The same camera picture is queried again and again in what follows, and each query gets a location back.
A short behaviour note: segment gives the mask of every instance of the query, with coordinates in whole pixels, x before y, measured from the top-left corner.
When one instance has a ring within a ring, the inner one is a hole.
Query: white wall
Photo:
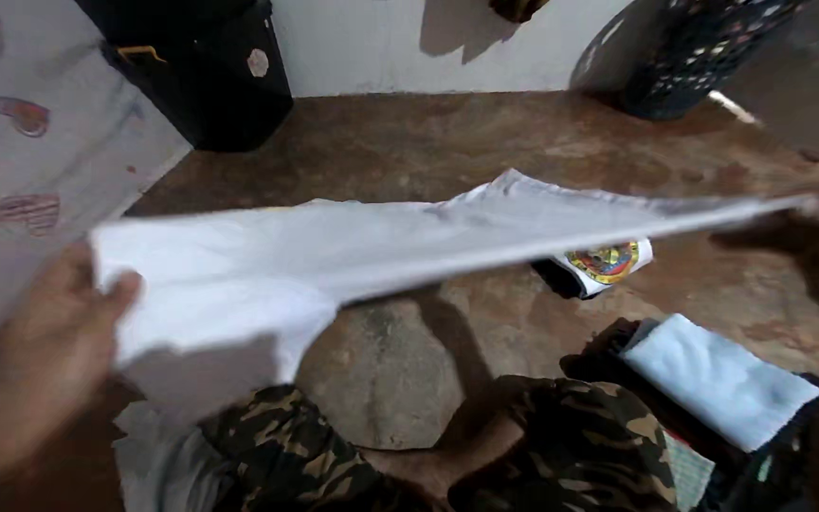
[[[551,0],[528,23],[489,0],[276,0],[293,96],[559,90],[630,0]]]

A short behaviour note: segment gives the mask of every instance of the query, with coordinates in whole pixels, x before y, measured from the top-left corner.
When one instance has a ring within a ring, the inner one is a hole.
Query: plaid cloth
[[[664,430],[663,434],[672,462],[678,510],[688,512],[700,503],[716,464],[693,451],[684,441],[670,436],[667,431]]]

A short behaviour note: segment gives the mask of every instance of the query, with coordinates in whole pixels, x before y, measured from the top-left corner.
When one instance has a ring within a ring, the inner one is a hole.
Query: black laundry basket
[[[107,61],[196,148],[251,150],[292,108],[267,0],[76,2]]]
[[[684,116],[808,0],[689,1],[684,18],[621,92],[626,112],[654,120]]]

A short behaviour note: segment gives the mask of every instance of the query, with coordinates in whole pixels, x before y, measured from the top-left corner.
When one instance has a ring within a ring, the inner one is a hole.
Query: brown floor
[[[265,146],[192,153],[130,214],[441,201],[510,167],[567,187],[676,197],[767,191],[809,164],[713,104],[653,124],[564,93],[302,99]],[[819,309],[786,260],[720,250],[703,234],[654,246],[654,263],[588,302],[564,300],[520,264],[349,307],[298,383],[348,440],[420,448],[465,394],[497,375],[559,375],[560,357],[619,316],[678,311],[819,374]]]

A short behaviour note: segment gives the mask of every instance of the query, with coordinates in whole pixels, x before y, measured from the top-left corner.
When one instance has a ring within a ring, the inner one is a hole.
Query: camouflage pants
[[[631,392],[533,379],[510,413],[523,441],[450,490],[457,512],[675,510],[662,429]],[[205,433],[235,464],[244,512],[431,509],[365,462],[292,386],[256,391]]]

